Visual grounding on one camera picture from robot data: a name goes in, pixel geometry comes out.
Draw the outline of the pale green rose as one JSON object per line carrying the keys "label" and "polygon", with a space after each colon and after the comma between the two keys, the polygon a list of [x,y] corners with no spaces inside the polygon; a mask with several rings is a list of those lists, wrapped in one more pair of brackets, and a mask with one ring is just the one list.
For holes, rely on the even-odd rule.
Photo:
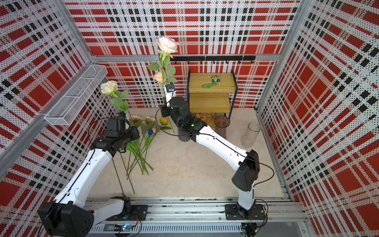
{"label": "pale green rose", "polygon": [[101,84],[100,89],[104,95],[111,97],[110,102],[115,105],[119,111],[126,113],[128,119],[131,117],[129,103],[127,101],[129,96],[127,90],[119,91],[118,84],[115,81],[107,81]]}

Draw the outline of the dark pink ribbed vase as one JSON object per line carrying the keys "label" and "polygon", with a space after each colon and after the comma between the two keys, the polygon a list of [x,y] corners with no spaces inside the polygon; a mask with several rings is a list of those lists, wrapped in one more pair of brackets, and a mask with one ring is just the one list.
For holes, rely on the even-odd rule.
{"label": "dark pink ribbed vase", "polygon": [[230,120],[226,116],[217,116],[214,118],[214,131],[224,139],[227,139],[227,128],[230,125]]}

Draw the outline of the white rose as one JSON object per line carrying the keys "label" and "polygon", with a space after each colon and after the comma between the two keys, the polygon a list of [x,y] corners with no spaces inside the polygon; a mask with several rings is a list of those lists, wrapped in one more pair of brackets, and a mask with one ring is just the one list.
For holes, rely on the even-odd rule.
{"label": "white rose", "polygon": [[178,52],[178,43],[167,36],[162,36],[157,40],[159,59],[152,62],[148,69],[155,72],[162,72],[165,76],[165,84],[177,82],[175,78],[176,68],[171,65],[172,54]]}

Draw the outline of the cream rose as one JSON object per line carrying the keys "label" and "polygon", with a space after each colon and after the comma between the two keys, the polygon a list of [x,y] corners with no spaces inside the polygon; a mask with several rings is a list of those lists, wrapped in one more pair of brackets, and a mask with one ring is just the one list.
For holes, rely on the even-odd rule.
{"label": "cream rose", "polygon": [[161,85],[165,84],[165,76],[162,72],[157,72],[154,75],[154,80],[156,80]]}

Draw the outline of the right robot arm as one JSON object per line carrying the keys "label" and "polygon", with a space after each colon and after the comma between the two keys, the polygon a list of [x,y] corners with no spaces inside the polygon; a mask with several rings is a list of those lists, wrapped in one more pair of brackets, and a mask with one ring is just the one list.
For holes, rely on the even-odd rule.
{"label": "right robot arm", "polygon": [[238,206],[246,211],[254,204],[254,185],[258,179],[260,164],[258,153],[246,151],[227,141],[206,122],[194,117],[188,103],[182,97],[166,95],[161,115],[170,117],[178,128],[180,141],[193,141],[208,148],[226,161],[235,174],[232,183],[238,188]]}

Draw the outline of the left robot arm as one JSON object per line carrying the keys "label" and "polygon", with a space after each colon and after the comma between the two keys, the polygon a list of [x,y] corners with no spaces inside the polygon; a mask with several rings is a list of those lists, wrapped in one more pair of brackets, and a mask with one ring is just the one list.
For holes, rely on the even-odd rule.
{"label": "left robot arm", "polygon": [[137,128],[130,125],[124,112],[108,118],[105,136],[94,140],[73,178],[52,202],[45,202],[39,207],[40,228],[51,236],[85,237],[94,225],[112,216],[130,215],[132,205],[125,196],[113,197],[93,209],[84,207],[105,166],[121,148],[138,138]]}

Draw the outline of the beige daisy flower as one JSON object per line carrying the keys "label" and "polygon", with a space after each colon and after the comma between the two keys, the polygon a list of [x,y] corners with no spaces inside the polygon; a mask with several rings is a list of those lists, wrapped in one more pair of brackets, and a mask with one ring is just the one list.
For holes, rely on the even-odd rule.
{"label": "beige daisy flower", "polygon": [[146,118],[145,118],[144,121],[145,121],[146,124],[150,124],[150,123],[156,122],[155,118],[150,117],[150,116],[146,116]]}
{"label": "beige daisy flower", "polygon": [[132,115],[129,119],[129,122],[131,124],[137,124],[138,122],[142,121],[142,117],[140,117],[139,115]]}

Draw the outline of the yellow daisy flower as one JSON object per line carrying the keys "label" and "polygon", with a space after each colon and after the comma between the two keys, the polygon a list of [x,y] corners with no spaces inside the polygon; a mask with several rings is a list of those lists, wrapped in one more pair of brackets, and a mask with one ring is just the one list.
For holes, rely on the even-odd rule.
{"label": "yellow daisy flower", "polygon": [[171,125],[171,122],[164,117],[160,118],[159,125],[160,125],[160,130],[173,130],[173,126]]}

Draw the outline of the brown teddy bear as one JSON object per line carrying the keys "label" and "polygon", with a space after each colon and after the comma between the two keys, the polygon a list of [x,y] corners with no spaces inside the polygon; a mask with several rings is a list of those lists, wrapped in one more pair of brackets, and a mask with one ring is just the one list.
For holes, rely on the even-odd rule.
{"label": "brown teddy bear", "polygon": [[213,116],[212,113],[193,113],[193,115],[206,123],[209,123]]}

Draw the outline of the clear glass vase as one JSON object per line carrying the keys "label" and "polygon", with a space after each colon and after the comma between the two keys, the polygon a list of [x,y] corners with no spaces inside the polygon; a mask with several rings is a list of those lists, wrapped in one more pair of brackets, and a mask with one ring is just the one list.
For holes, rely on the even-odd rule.
{"label": "clear glass vase", "polygon": [[250,148],[256,142],[261,131],[261,126],[258,123],[251,122],[248,124],[245,133],[241,137],[241,144],[244,148]]}

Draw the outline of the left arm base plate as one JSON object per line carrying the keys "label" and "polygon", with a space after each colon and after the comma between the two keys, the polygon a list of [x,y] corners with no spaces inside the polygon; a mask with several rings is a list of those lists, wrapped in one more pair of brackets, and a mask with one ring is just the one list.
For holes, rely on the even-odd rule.
{"label": "left arm base plate", "polygon": [[107,221],[145,221],[148,212],[148,205],[132,205],[131,208],[122,212],[121,214],[114,215]]}

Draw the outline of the black hook rail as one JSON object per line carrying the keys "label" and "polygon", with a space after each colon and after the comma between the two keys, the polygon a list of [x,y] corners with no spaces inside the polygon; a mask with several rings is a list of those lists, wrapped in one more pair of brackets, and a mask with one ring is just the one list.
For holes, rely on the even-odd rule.
{"label": "black hook rail", "polygon": [[178,62],[204,62],[204,61],[210,61],[212,63],[216,61],[248,61],[253,62],[257,59],[257,56],[254,55],[248,55],[248,56],[173,56],[171,58],[171,61],[177,64]]}

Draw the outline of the circuit board on rail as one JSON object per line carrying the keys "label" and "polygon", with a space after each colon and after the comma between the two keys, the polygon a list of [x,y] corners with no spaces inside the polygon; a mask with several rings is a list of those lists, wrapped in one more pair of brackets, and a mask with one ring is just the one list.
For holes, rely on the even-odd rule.
{"label": "circuit board on rail", "polygon": [[130,232],[134,229],[134,225],[114,225],[115,232]]}

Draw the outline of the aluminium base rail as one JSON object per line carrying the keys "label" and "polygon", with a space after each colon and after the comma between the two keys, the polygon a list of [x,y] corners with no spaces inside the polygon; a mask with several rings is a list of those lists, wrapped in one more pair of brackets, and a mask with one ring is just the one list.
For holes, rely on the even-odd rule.
{"label": "aluminium base rail", "polygon": [[[145,221],[103,221],[90,237],[311,237],[304,208],[287,198],[258,198],[265,220],[227,220],[226,204],[236,198],[132,198],[132,205],[148,205]],[[115,232],[114,225],[134,225]]]}

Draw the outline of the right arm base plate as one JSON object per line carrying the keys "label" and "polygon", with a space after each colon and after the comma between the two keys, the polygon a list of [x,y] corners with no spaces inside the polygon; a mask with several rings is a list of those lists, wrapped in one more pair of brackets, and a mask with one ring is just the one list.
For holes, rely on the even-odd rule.
{"label": "right arm base plate", "polygon": [[225,214],[227,220],[265,220],[265,210],[261,204],[254,204],[249,210],[238,204],[226,204]]}

